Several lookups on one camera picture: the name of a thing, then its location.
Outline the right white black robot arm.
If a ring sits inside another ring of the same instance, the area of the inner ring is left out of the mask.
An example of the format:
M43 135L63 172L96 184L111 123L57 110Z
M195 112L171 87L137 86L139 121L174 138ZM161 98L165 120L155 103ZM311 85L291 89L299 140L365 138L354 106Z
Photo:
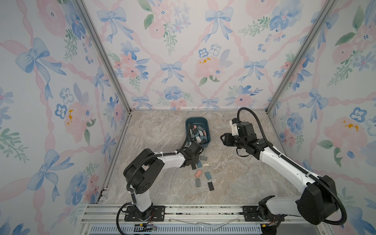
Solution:
M241 107L230 126L232 132L220 137L225 146L245 150L244 157L253 156L269 165L301 193L299 198L270 195L261 200L256 214L266 222L264 228L278 228L287 216L301 217L312 225L324 222L341 226L347 222L347 211L337 195L334 180L301 167L275 148L253 110Z

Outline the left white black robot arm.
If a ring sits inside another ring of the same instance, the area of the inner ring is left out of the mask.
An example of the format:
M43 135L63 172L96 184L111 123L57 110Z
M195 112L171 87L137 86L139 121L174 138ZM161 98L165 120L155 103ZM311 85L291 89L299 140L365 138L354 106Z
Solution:
M126 189L132 197L132 202L123 204L117 212L116 227L121 235L125 234L119 224L122 212L125 213L123 220L126 222L150 224L164 221L165 206L156 206L152 203L149 189L162 170L182 168L199 162L199 157L207 144L193 141L186 146L187 143L188 138L180 149L165 153L146 148L123 171L127 182Z

